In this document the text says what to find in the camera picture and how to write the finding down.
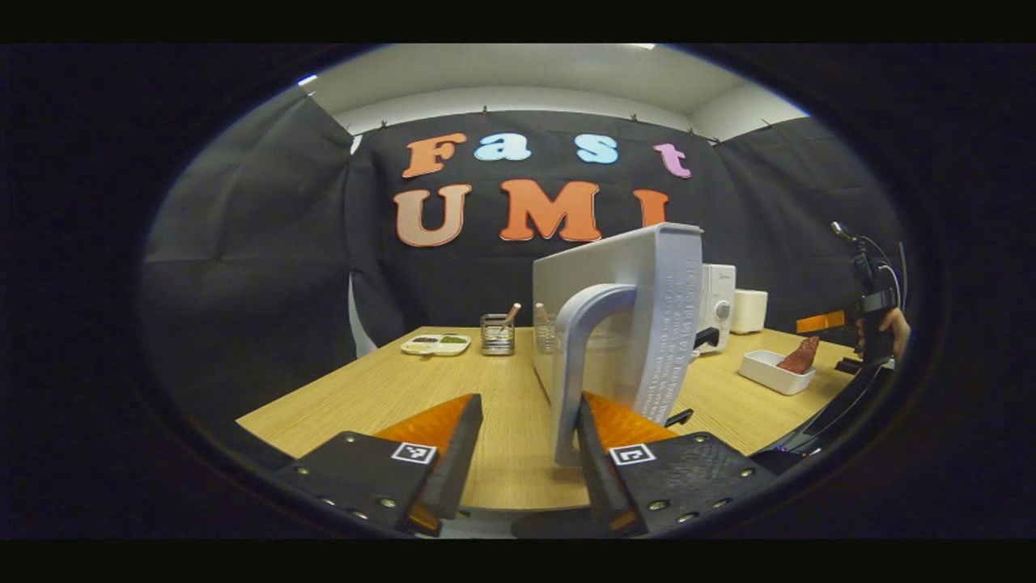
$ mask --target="hand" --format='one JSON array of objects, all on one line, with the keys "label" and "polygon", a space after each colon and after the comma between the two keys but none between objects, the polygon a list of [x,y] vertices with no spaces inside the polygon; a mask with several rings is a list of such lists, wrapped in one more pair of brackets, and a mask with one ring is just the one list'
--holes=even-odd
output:
[{"label": "hand", "polygon": [[[903,313],[899,312],[899,309],[892,309],[889,314],[885,315],[885,320],[882,321],[881,326],[877,327],[880,332],[885,332],[892,327],[892,356],[896,357],[896,360],[902,358],[903,349],[906,348],[906,342],[910,340],[910,324],[906,323],[906,317]],[[856,332],[860,336],[860,346],[864,346],[863,340],[863,320],[856,321]]]}]

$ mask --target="white wall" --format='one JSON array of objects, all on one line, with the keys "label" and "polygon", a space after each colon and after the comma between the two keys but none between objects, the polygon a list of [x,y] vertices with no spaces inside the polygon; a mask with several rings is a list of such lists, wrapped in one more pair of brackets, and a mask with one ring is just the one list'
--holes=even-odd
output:
[{"label": "white wall", "polygon": [[387,99],[350,111],[333,113],[333,117],[348,125],[353,136],[381,126],[426,117],[481,112],[486,106],[490,112],[507,110],[570,111],[596,113],[629,119],[636,114],[639,121],[665,125],[686,132],[692,127],[686,115],[654,106],[611,97],[598,93],[550,89],[547,87],[469,87],[420,93]]},{"label": "white wall", "polygon": [[691,114],[691,122],[699,136],[728,140],[764,127],[766,121],[777,123],[808,115],[762,87],[746,83],[698,108]]}]

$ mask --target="metal mesh cup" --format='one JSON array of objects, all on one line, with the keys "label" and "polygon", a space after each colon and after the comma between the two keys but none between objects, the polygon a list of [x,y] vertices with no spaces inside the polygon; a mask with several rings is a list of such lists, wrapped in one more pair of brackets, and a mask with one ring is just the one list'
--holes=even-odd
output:
[{"label": "metal mesh cup", "polygon": [[482,354],[507,356],[515,354],[515,324],[507,322],[506,314],[483,315],[479,321],[482,329]]}]

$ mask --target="white appliance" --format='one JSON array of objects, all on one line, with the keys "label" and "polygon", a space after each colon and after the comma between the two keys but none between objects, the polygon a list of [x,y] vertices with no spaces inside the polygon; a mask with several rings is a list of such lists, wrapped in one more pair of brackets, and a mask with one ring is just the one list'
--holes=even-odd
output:
[{"label": "white appliance", "polygon": [[693,361],[701,229],[660,223],[533,263],[533,362],[551,409],[551,446],[579,465],[582,392],[663,425]]},{"label": "white appliance", "polygon": [[698,330],[716,328],[719,344],[698,347],[702,354],[726,348],[733,321],[733,294],[737,269],[733,265],[701,264],[701,291],[698,294]]}]

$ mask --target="wooden table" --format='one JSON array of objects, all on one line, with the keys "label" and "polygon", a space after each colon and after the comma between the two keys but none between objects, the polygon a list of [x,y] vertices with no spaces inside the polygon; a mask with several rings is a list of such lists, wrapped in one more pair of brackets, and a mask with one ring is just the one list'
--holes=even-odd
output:
[{"label": "wooden table", "polygon": [[[412,356],[400,345],[416,334],[472,339],[459,356]],[[730,336],[726,349],[688,370],[673,413],[693,409],[678,434],[704,431],[744,455],[768,447],[819,412],[852,376],[834,370],[852,349],[821,343],[809,387],[785,397],[738,375],[754,350],[792,353],[801,337],[764,330]],[[533,370],[531,329],[517,330],[510,357],[480,353],[479,330],[425,327],[248,415],[237,422],[267,443],[301,458],[335,435],[374,434],[410,415],[467,393],[481,393],[483,425],[461,503],[469,508],[560,509],[588,504],[579,468],[553,463],[550,405]]]}]

